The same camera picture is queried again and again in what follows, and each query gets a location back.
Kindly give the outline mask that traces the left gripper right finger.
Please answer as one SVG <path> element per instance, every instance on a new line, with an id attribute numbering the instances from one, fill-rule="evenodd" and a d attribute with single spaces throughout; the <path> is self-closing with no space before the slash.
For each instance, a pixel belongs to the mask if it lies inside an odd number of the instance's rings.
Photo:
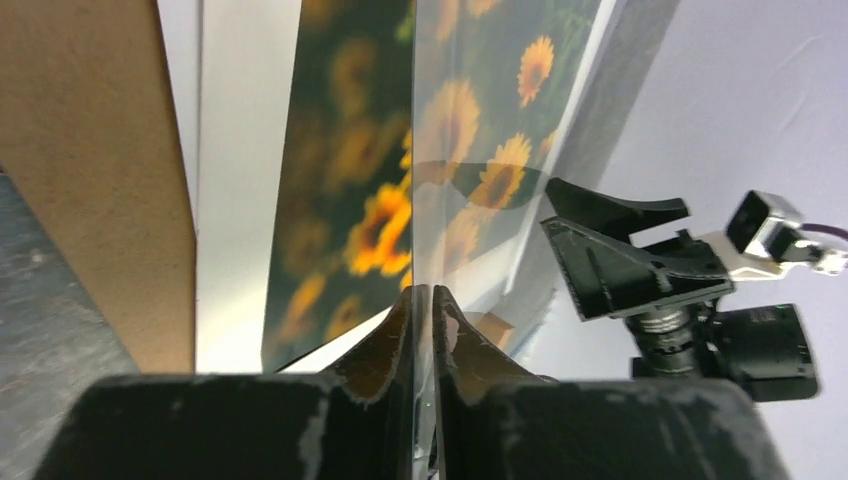
<path id="1" fill-rule="evenodd" d="M 786 479 L 753 403 L 721 380 L 552 381 L 433 290 L 444 479 Z"/>

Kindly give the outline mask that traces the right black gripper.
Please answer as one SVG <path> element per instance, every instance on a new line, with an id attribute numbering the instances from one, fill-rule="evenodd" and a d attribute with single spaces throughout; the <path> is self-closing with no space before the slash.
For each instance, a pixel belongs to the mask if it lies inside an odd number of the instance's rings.
<path id="1" fill-rule="evenodd" d="M 540 225 L 582 320 L 676 310 L 734 292 L 713 248 L 686 230 L 632 243 L 635 233 L 688 217 L 682 199 L 626 200 L 559 178 L 545 194 L 555 214 Z"/>

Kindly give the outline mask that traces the clear acrylic sheet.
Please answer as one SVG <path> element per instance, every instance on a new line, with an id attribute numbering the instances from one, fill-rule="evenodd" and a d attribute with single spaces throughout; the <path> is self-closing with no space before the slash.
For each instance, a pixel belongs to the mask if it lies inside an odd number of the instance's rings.
<path id="1" fill-rule="evenodd" d="M 445 287 L 486 346 L 544 378 L 592 377 L 541 223 L 554 179 L 590 188 L 638 90 L 632 49 L 673 1 L 421 1 L 415 9 L 413 280 Z"/>

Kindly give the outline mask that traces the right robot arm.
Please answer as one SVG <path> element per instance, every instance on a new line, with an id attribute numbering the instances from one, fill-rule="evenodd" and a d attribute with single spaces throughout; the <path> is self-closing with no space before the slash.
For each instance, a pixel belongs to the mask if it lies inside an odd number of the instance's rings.
<path id="1" fill-rule="evenodd" d="M 784 198 L 752 190 L 726 228 L 636 246 L 635 233 L 686 218 L 680 198 L 636 201 L 559 178 L 545 193 L 554 214 L 541 224 L 579 318 L 619 319 L 638 355 L 634 378 L 725 379 L 756 402 L 805 400 L 819 390 L 796 307 L 720 311 L 743 281 L 776 280 L 823 255 Z"/>

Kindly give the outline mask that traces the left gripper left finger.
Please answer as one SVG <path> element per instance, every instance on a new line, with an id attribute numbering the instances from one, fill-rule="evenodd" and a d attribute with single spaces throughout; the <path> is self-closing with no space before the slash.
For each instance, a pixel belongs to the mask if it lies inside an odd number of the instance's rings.
<path id="1" fill-rule="evenodd" d="M 408 479 L 412 293 L 312 374 L 121 375 L 89 386 L 39 479 Z"/>

